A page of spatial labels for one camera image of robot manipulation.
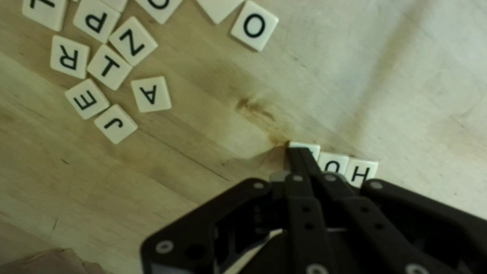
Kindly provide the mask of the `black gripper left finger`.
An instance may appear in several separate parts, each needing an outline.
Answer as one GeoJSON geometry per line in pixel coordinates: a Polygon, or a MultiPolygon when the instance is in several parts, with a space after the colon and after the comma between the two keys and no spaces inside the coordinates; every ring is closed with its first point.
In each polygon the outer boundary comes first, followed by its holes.
{"type": "Polygon", "coordinates": [[[321,202],[312,185],[315,158],[307,147],[288,147],[286,158],[289,175],[284,179],[284,200],[294,270],[332,274],[336,263],[330,251],[321,202]]]}

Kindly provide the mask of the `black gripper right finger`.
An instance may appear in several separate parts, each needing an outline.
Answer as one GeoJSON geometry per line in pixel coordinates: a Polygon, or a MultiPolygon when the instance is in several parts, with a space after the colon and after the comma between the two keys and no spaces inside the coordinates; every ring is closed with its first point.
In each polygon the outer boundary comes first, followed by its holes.
{"type": "Polygon", "coordinates": [[[326,219],[353,235],[359,257],[377,274],[450,272],[446,263],[415,248],[370,197],[345,185],[342,176],[323,173],[316,187],[326,219]]]}

